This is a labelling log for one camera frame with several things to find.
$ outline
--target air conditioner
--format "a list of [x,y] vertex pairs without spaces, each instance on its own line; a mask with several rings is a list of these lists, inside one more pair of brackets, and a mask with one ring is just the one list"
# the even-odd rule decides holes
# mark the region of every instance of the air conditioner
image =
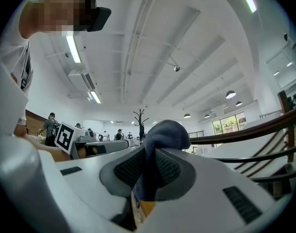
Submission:
[[222,108],[223,110],[225,110],[225,109],[229,108],[229,106],[228,106],[226,103],[224,103],[224,104],[221,106],[221,108]]
[[78,91],[87,92],[87,91],[93,91],[96,89],[94,82],[92,80],[92,77],[86,70],[71,71],[68,77]]

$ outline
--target wooden wall panel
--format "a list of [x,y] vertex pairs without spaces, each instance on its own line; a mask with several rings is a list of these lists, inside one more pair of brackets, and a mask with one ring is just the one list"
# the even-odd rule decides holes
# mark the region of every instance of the wooden wall panel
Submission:
[[26,125],[29,130],[29,135],[37,136],[37,131],[39,129],[42,129],[47,119],[41,116],[38,116],[37,114],[34,114],[28,110],[26,110],[26,118],[27,118]]

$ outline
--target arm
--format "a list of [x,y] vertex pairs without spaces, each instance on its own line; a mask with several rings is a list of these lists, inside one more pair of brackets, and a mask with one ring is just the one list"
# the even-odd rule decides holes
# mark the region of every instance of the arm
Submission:
[[35,141],[32,138],[32,136],[27,135],[26,126],[16,125],[14,135],[21,137],[27,140],[28,142],[30,142],[35,147],[36,150],[45,150],[51,153],[55,162],[70,160],[69,156],[65,152],[63,152],[60,148],[45,146]]
[[38,134],[42,134],[43,131],[45,131],[47,129],[47,121],[44,123],[42,129],[39,129],[39,131],[37,132]]

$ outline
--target wooden railing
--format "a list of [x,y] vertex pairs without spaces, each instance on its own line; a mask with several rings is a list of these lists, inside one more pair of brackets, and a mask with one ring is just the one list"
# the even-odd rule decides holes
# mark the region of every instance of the wooden railing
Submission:
[[[273,140],[276,139],[279,132],[285,128],[287,128],[286,132],[278,139],[278,141],[275,143],[275,145],[265,154],[262,156],[270,156],[272,152],[280,146],[280,144],[283,142],[284,138],[287,137],[287,142],[283,144],[279,152],[284,152],[285,148],[292,149],[295,146],[295,137],[294,137],[294,124],[296,123],[296,109],[291,110],[287,96],[284,91],[280,92],[278,94],[279,101],[282,107],[282,112],[284,113],[282,116],[275,118],[271,121],[268,121],[266,123],[256,125],[254,127],[241,130],[238,132],[231,132],[226,133],[222,135],[213,135],[213,136],[204,136],[204,137],[198,137],[198,138],[192,138],[191,143],[192,144],[218,144],[218,143],[230,143],[230,142],[238,142],[238,141],[245,141],[249,139],[254,139],[257,137],[261,137],[264,135],[268,135],[271,133],[274,133],[274,135],[269,139],[268,142],[265,143],[264,146],[261,147],[260,150],[258,150],[251,158],[257,158],[260,157],[259,154],[261,154],[269,145],[273,142]],[[256,161],[243,171],[241,171],[242,174],[250,171],[251,169],[259,166],[256,170],[252,171],[247,175],[247,177],[252,177],[254,174],[258,173],[259,171],[263,170],[266,166],[268,166],[270,163],[272,163],[274,158],[269,159],[266,163],[262,164],[262,161]],[[294,160],[294,153],[290,153],[288,155],[288,163],[292,162]],[[246,165],[248,162],[241,161],[241,164],[235,167],[235,170],[240,169],[244,165]]]
[[[251,157],[251,158],[214,158],[215,160],[224,162],[224,163],[250,163],[250,162],[260,162],[260,161],[266,161],[266,160],[274,160],[283,156],[288,156],[291,154],[294,154],[296,152],[296,146],[289,148],[288,150],[284,151],[279,151],[277,153],[271,153],[267,155],[262,155],[262,156],[256,156],[256,157]],[[261,178],[251,178],[255,182],[274,182],[274,181],[280,181],[280,180],[285,180],[285,179],[290,179],[296,177],[296,171],[288,173],[288,174],[283,174],[283,175],[276,175],[272,177],[261,177]]]
[[[266,153],[266,154],[270,154],[272,153],[277,147],[278,145],[283,141],[284,137],[287,135],[287,131],[282,135],[282,137],[277,141],[277,143]],[[252,169],[253,167],[255,167],[256,165],[258,165],[260,162],[255,162],[254,164],[252,164],[251,166],[249,166],[248,168],[246,168],[245,170],[243,170],[241,173],[246,173],[247,171],[249,171],[250,169]]]
[[275,133],[282,129],[292,127],[296,123],[296,109],[287,112],[286,114],[245,130],[231,132],[219,135],[210,135],[190,139],[191,144],[218,144],[238,142],[254,139],[271,133]]

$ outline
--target ceiling beam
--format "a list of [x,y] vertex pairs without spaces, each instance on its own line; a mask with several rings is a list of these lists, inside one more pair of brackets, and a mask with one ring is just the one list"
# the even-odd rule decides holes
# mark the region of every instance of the ceiling beam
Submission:
[[203,87],[208,85],[210,82],[213,82],[217,78],[219,78],[221,75],[223,75],[225,72],[231,69],[231,67],[235,66],[237,64],[237,60],[235,58],[232,58],[229,60],[226,64],[224,64],[221,68],[219,68],[215,73],[211,74],[209,77],[205,78],[203,82],[201,82],[197,87],[192,88],[190,91],[186,92],[183,96],[181,96],[179,99],[177,99],[172,106],[176,106],[177,104],[183,102],[187,98],[194,95],[197,91],[201,90]]
[[186,105],[184,108],[191,108],[192,106],[196,105],[196,104],[201,104],[203,102],[205,102],[207,99],[212,98],[213,96],[217,95],[220,91],[226,89],[227,87],[229,87],[229,83],[231,85],[234,85],[235,83],[237,83],[238,81],[240,81],[242,78],[244,77],[244,75],[240,72],[238,75],[236,75],[233,79],[231,79],[229,82],[224,83],[223,85],[221,85],[220,87],[217,87],[216,90],[212,91],[212,93],[207,96],[207,94],[201,96],[198,100]]
[[170,95],[175,90],[175,88],[184,82],[189,77],[189,75],[194,72],[205,60],[207,60],[224,42],[225,40],[221,36],[215,38],[199,55],[198,60],[195,60],[178,78],[178,80],[163,93],[163,95],[157,100],[157,103],[160,104],[164,99],[166,99],[168,95]]
[[142,0],[142,3],[140,5],[140,10],[138,11],[138,14],[137,14],[137,18],[133,28],[133,34],[132,34],[131,41],[128,48],[128,54],[124,62],[125,64],[122,66],[122,70],[123,70],[121,75],[121,81],[123,86],[123,89],[121,89],[122,104],[125,103],[125,100],[127,99],[128,83],[130,80],[130,76],[132,74],[134,59],[138,52],[141,36],[146,26],[147,19],[149,18],[150,12],[152,11],[152,8],[155,2],[156,0]]
[[[162,55],[162,56],[164,56],[164,62],[168,61],[169,56],[171,56],[173,54],[173,52],[175,51],[175,48],[180,43],[180,41],[183,39],[183,37],[185,36],[186,32],[191,27],[191,25],[198,18],[199,14],[200,14],[200,11],[194,10],[192,8],[190,8],[189,12],[185,14],[185,17],[183,18],[183,20],[181,20],[181,27],[179,27],[180,28],[179,32],[175,32],[173,34],[174,39],[171,44],[173,46],[173,48],[168,47],[165,50],[164,54]],[[155,73],[155,76],[148,82],[147,87],[144,89],[144,93],[141,96],[140,103],[143,103],[143,101],[147,97],[151,87],[154,85],[155,81],[157,80],[157,78],[160,75],[161,71],[163,70],[164,66],[165,65],[162,63],[156,66],[156,68],[153,72],[153,73]]]

